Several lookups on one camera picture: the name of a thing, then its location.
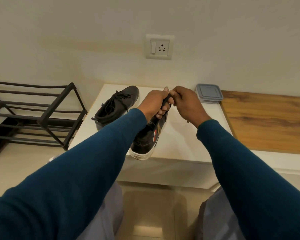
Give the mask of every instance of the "dark blue long-sleeve shirt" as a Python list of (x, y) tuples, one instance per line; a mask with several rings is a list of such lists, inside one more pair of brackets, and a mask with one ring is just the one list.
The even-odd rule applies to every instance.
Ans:
[[(138, 109), (29, 175), (0, 197), (0, 239), (76, 239), (116, 180), (147, 121)], [(217, 121), (198, 128), (247, 239), (300, 239), (300, 192)]]

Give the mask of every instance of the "wooden surface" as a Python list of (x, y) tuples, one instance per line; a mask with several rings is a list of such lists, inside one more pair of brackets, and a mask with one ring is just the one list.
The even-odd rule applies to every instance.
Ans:
[(233, 135), (251, 150), (300, 154), (300, 97), (222, 91)]

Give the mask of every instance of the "black shoe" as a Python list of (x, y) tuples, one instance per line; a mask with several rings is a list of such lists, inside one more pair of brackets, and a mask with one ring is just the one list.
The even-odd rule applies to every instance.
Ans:
[[(164, 99), (162, 105), (167, 102), (169, 97), (170, 96)], [(129, 149), (132, 157), (137, 160), (146, 160), (151, 157), (164, 123), (167, 121), (167, 117), (168, 112), (166, 112), (161, 119), (158, 119), (156, 116), (152, 117), (145, 128), (136, 135)]]
[(136, 86), (129, 86), (120, 92), (117, 91), (108, 101), (101, 105), (94, 118), (91, 118), (96, 123), (96, 128), (100, 130), (120, 118), (136, 104), (138, 98), (139, 89)]

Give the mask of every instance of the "container lid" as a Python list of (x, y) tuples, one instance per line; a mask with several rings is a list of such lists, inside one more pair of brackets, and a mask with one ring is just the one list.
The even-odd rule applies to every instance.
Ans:
[(196, 88), (201, 99), (211, 101), (223, 100), (223, 95), (218, 85), (200, 83)]

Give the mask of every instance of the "black metal rack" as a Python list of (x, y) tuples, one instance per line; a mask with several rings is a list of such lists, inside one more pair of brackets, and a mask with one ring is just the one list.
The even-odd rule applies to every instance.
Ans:
[[(69, 142), (73, 138), (75, 131), (80, 127), (82, 119), (87, 114), (87, 110), (78, 94), (77, 88), (73, 83), (65, 86), (38, 86), (29, 84), (19, 84), (11, 82), (1, 82), (0, 85), (20, 86), (27, 88), (41, 88), (41, 89), (56, 89), (64, 88), (61, 93), (44, 93), (44, 92), (27, 92), (27, 91), (15, 91), (15, 90), (0, 90), (0, 93), (9, 94), (24, 94), (34, 96), (50, 96), (56, 97), (51, 104), (39, 104), (39, 103), (26, 103), (26, 102), (15, 102), (15, 101), (3, 101), (0, 100), (0, 109), (6, 108), (10, 114), (0, 113), (0, 117), (6, 117), (6, 119), (0, 123), (0, 152), (8, 143), (18, 143), (26, 145), (40, 145), (48, 147), (62, 147), (64, 150), (68, 150)], [(74, 91), (80, 105), (81, 111), (69, 111), (69, 110), (56, 110), (60, 103), (66, 98), (66, 96)], [(29, 108), (22, 106), (31, 107), (42, 107), (42, 108)], [(43, 112), (40, 117), (36, 116), (24, 116), (17, 115), (14, 110), (27, 110)], [(53, 113), (72, 113), (79, 114), (76, 120), (71, 119), (59, 119), (50, 118)], [(42, 133), (29, 133), (22, 132), (22, 129), (46, 131), (48, 134)], [(54, 132), (67, 133), (66, 135), (56, 135)], [(27, 136), (43, 136), (52, 137), (53, 140), (42, 140), (35, 138), (23, 138), (15, 137), (16, 134), (27, 135)]]

